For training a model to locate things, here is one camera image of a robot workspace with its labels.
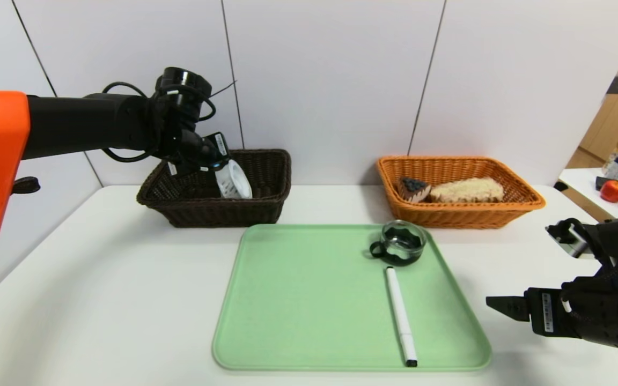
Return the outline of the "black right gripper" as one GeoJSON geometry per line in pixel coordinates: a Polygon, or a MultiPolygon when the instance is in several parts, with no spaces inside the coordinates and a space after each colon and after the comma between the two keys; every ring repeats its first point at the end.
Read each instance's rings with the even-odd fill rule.
{"type": "Polygon", "coordinates": [[[528,288],[525,296],[486,296],[487,306],[535,334],[618,345],[618,292],[605,281],[571,281],[560,288],[528,288]]]}

